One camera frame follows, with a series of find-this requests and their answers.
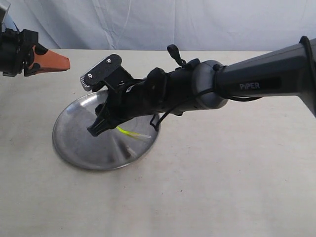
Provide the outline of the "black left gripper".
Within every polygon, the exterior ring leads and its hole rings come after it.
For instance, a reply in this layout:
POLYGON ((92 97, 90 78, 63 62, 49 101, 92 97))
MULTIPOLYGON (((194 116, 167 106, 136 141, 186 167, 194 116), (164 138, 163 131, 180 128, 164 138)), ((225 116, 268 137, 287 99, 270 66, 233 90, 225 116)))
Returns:
POLYGON ((20 73, 33 76, 40 73, 63 72, 70 69, 68 57, 48 50, 38 43, 38 32, 5 29, 0 34, 0 71, 4 76, 20 73))

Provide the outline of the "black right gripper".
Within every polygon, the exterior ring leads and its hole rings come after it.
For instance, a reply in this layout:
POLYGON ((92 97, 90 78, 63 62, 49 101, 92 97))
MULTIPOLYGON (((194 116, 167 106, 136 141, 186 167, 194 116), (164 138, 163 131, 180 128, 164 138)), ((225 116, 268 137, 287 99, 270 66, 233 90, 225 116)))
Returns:
MULTIPOLYGON (((144 108, 148 105, 147 79, 135 79, 122 67, 124 81, 119 84, 117 91, 107 88, 108 96, 104 102, 95 109, 96 120, 87 130, 92 136, 114 129, 132 118, 144 115, 144 108)), ((92 90, 98 92, 106 86, 99 86, 92 90)))

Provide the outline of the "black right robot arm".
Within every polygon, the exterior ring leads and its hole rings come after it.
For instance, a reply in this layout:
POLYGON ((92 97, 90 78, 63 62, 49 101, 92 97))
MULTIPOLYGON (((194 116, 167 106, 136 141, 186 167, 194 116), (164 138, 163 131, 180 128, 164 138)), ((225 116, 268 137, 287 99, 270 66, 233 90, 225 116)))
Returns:
POLYGON ((231 65, 215 60, 185 61, 177 46, 167 48, 177 68, 154 68, 135 79, 111 54, 80 79, 86 91, 108 89, 106 100, 95 109, 96 120, 88 127, 92 136, 114 129, 137 117, 151 116, 158 130, 161 119, 186 111, 213 110, 228 100, 250 102, 263 97, 299 97, 311 113, 316 111, 316 41, 302 36, 298 44, 231 65))

